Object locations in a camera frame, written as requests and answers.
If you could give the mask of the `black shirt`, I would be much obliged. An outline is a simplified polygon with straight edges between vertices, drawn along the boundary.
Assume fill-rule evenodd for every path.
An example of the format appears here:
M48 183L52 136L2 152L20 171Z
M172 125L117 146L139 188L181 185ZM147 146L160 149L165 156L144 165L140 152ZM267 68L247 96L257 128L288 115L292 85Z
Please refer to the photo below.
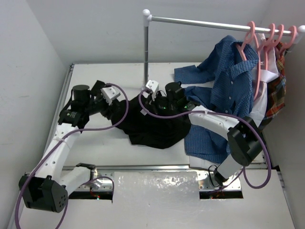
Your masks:
M149 104L144 95L141 96L141 101L145 108L149 110ZM176 104L175 100L172 101L175 106L175 114L158 115L172 116L185 111ZM138 95L129 100L128 103L128 114L124 120L117 125L117 128L128 135L132 145L166 149L185 138L191 129L190 119L187 115L173 119L152 117L146 114L141 108Z

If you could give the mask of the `pink hanger holding white shirt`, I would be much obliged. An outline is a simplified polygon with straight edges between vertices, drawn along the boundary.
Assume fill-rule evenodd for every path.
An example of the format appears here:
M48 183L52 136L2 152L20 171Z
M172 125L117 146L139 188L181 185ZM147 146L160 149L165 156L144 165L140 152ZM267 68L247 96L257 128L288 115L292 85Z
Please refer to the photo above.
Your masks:
M264 39L261 43L259 43L259 40L257 38L257 36L254 36L254 46L255 46L255 50L257 52L259 61L257 64L257 68L256 68L256 86L255 86L255 92L254 92L254 100L257 99L258 97L258 93L259 93L259 86L260 86L260 81L261 81L261 52L263 52L264 54L264 66L265 69L267 69L268 67L268 51L269 49L272 47L273 45L273 41L274 41L274 35L275 35L275 24L271 23L269 25L269 29L271 30L269 32L270 36L268 39Z

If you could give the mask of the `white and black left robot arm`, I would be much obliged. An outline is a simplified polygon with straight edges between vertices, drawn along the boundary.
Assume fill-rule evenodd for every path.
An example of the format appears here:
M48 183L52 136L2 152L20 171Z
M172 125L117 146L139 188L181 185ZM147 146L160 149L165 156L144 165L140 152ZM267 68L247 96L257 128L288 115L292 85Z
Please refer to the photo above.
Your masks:
M97 113L106 115L107 109L119 96L120 92L113 84L101 81L97 81L93 88L83 84L72 88L43 158L19 181L27 208L59 213L67 206L72 192L98 178L96 166L86 163L78 163L66 175L61 173L72 146L86 130L90 116Z

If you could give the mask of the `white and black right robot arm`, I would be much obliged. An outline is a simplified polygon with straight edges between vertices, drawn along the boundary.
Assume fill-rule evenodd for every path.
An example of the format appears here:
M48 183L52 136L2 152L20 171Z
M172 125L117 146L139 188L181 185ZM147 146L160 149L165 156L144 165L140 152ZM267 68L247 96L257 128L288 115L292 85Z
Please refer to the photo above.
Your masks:
M219 189L227 187L225 182L237 171L245 173L245 168L263 153L268 164L267 180L271 177L269 155L262 135L252 118L240 118L230 114L216 113L194 101L188 101L181 82L171 82L165 87L166 95L158 96L159 84L149 80L144 91L148 93L150 112L145 105L142 109L152 117L174 119L188 116L190 123L208 129L227 140L230 155L213 171L211 182L216 182Z

